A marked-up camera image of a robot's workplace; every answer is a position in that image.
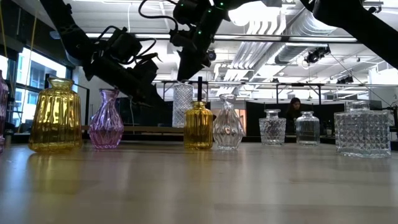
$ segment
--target clear glass vase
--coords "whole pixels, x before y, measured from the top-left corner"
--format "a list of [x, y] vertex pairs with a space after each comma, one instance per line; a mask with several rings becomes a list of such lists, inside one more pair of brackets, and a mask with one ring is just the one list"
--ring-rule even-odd
[[301, 114], [302, 116], [296, 119], [297, 143], [308, 146], [319, 145], [319, 119], [312, 116], [312, 111], [303, 111]]
[[350, 103], [349, 112], [335, 113], [337, 152], [346, 156], [391, 156], [387, 111], [371, 111], [366, 101]]
[[68, 152], [81, 148], [80, 97], [71, 90], [73, 81], [49, 78], [51, 88], [42, 90], [29, 138], [35, 152]]
[[193, 108], [185, 113], [184, 146], [187, 149], [203, 150], [213, 146], [213, 113], [205, 105], [205, 102], [194, 101]]
[[90, 124], [90, 139], [96, 149], [114, 149], [123, 135], [123, 122], [114, 107], [119, 90], [100, 89], [102, 104]]
[[236, 100], [236, 96], [233, 94], [221, 94], [220, 99], [223, 103], [223, 108], [214, 121], [213, 137], [218, 149], [235, 150], [244, 136], [240, 118], [234, 110], [233, 103]]
[[188, 84], [174, 86], [173, 95], [173, 128], [183, 128], [185, 112], [192, 109], [193, 87]]
[[0, 70], [0, 153], [4, 150], [4, 125], [6, 123], [7, 113], [8, 86], [2, 78], [2, 70]]
[[259, 120], [263, 144], [271, 146], [285, 144], [286, 119], [279, 118], [279, 112], [280, 110], [266, 110], [267, 117]]

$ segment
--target textured glass vase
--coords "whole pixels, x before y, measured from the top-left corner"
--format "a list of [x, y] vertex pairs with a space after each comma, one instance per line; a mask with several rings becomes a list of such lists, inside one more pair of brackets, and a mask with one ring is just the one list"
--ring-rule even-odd
[[346, 156], [389, 157], [389, 113], [371, 111], [366, 101], [350, 104], [349, 112], [335, 113], [337, 152]]
[[174, 86], [173, 95], [173, 128], [183, 128], [185, 112], [192, 109], [193, 87], [188, 84]]
[[280, 110], [266, 110], [267, 117], [259, 120], [263, 144], [271, 146], [283, 146], [285, 144], [286, 119], [279, 118], [279, 112]]
[[119, 90], [100, 89], [102, 104], [90, 124], [90, 139], [96, 149], [114, 149], [123, 135], [123, 122], [114, 107]]
[[4, 150], [4, 125], [6, 123], [7, 113], [7, 99], [8, 86], [6, 81], [2, 78], [2, 71], [0, 70], [0, 153]]
[[29, 148], [36, 152], [68, 152], [81, 148], [80, 97], [73, 81], [49, 78], [36, 105]]
[[236, 96], [221, 94], [220, 99], [223, 107], [214, 121], [213, 137], [218, 149], [235, 150], [244, 136], [241, 120], [234, 110]]
[[206, 103], [194, 101], [185, 113], [184, 146], [187, 149], [211, 149], [213, 146], [213, 114]]
[[301, 114], [296, 119], [297, 143], [317, 146], [320, 143], [319, 119], [312, 116], [312, 111], [303, 111]]

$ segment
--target desk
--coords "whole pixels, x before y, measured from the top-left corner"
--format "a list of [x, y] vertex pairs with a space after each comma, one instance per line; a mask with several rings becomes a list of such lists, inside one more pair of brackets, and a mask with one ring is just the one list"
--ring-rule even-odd
[[186, 151], [135, 142], [96, 152], [0, 155], [1, 224], [397, 223], [398, 154], [358, 159], [335, 146]]

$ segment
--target purple glass vase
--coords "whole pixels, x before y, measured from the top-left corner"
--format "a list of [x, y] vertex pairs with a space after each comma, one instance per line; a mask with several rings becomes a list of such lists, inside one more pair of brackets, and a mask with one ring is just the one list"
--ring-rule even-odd
[[99, 89], [102, 104], [90, 124], [90, 139], [96, 149], [114, 149], [123, 134], [123, 122], [114, 107], [119, 90]]
[[0, 70], [0, 153], [4, 149], [4, 124], [6, 123], [7, 113], [8, 86], [2, 78], [2, 70]]

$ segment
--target glass bottle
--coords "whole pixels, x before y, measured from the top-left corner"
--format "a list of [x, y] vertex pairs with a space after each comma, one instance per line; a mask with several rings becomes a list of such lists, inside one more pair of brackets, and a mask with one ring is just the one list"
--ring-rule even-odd
[[114, 149], [123, 135], [123, 122], [114, 106], [119, 90], [100, 89], [102, 104], [90, 124], [90, 139], [96, 149]]
[[286, 119], [278, 117], [280, 110], [265, 110], [265, 112], [267, 117], [260, 119], [261, 142], [271, 146], [283, 146], [285, 144]]
[[185, 112], [192, 109], [193, 86], [177, 84], [173, 95], [173, 128], [183, 128]]
[[80, 97], [73, 81], [49, 78], [36, 105], [29, 148], [35, 152], [68, 152], [81, 148]]
[[389, 157], [389, 113], [371, 111], [366, 101], [355, 101], [349, 112], [335, 113], [337, 152], [345, 156]]
[[0, 70], [0, 153], [4, 150], [4, 125], [6, 123], [7, 113], [7, 100], [8, 100], [8, 86], [6, 81], [2, 78], [2, 70]]
[[184, 146], [187, 149], [210, 149], [213, 146], [213, 114], [206, 103], [194, 101], [185, 113]]
[[234, 94], [221, 94], [223, 108], [214, 121], [213, 137], [218, 149], [235, 150], [242, 141], [244, 134], [239, 116], [234, 110], [236, 100]]
[[320, 143], [319, 119], [312, 116], [313, 111], [303, 111], [296, 119], [297, 143], [316, 146]]

